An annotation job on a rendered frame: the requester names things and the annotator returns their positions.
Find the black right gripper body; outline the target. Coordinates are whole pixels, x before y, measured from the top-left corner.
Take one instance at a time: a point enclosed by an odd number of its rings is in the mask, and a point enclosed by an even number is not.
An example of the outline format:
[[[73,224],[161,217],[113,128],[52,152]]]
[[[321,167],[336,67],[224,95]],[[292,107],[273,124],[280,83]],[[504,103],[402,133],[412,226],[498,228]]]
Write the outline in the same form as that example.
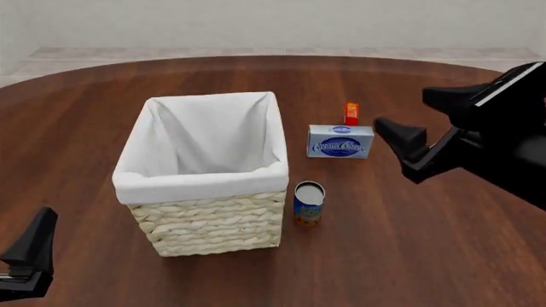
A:
[[[489,117],[450,121],[450,129],[418,162],[402,160],[415,183],[475,165],[494,177],[530,182],[546,177],[546,62],[517,66],[473,97]]]

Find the alphabet soup tin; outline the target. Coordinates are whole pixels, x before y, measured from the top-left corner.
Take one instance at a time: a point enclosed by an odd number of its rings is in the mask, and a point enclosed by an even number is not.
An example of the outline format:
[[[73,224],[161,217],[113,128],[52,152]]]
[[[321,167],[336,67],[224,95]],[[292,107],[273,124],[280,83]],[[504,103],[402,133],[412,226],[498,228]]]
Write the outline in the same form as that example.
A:
[[[325,199],[324,188],[317,182],[303,181],[294,189],[293,215],[296,222],[317,226]]]

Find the blue cream cheese box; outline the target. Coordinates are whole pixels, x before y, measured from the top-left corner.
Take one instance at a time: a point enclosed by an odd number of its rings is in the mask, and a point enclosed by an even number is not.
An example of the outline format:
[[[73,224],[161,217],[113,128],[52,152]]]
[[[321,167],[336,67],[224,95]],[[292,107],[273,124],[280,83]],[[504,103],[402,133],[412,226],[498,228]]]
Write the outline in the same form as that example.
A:
[[[309,125],[308,158],[367,159],[375,133],[368,126]]]

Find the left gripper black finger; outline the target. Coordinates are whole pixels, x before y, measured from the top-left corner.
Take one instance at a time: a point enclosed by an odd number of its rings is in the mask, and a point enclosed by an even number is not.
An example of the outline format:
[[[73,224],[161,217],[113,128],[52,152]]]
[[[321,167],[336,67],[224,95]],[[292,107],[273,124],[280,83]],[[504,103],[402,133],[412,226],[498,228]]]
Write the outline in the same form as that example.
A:
[[[9,275],[53,275],[53,240],[58,214],[42,207],[25,232],[9,247],[0,260],[9,266]]]

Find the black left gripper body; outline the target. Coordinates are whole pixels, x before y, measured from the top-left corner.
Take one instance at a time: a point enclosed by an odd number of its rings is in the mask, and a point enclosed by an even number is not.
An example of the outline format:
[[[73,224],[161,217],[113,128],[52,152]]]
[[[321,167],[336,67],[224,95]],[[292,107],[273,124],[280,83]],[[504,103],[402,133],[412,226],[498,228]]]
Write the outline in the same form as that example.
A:
[[[2,290],[43,290],[54,280],[54,267],[46,265],[34,268],[32,266],[10,266],[8,273],[0,273],[0,289]]]

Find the wicker basket with white liner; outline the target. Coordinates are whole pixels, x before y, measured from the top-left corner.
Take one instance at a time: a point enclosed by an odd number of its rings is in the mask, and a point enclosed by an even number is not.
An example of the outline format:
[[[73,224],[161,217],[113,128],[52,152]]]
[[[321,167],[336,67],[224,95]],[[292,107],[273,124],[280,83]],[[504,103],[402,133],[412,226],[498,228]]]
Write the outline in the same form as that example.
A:
[[[147,99],[112,181],[161,257],[279,246],[289,168],[275,94]]]

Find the small red-orange box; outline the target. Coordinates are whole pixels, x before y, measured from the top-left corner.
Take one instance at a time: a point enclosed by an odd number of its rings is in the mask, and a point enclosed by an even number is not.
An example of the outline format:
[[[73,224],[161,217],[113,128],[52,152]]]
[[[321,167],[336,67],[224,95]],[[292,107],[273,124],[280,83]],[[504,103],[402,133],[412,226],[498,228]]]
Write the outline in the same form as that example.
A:
[[[359,105],[349,101],[346,103],[344,112],[344,125],[358,126],[359,125]]]

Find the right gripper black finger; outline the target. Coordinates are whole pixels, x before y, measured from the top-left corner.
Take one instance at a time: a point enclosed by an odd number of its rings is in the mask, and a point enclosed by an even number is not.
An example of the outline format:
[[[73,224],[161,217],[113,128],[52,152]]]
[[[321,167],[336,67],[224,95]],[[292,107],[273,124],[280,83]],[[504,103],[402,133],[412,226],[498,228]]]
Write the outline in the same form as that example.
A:
[[[424,127],[401,125],[379,117],[374,121],[374,128],[399,160],[416,163],[429,152],[427,129]]]
[[[450,121],[483,121],[489,116],[474,106],[473,97],[486,90],[489,84],[462,87],[426,87],[422,101],[431,109],[445,114]]]

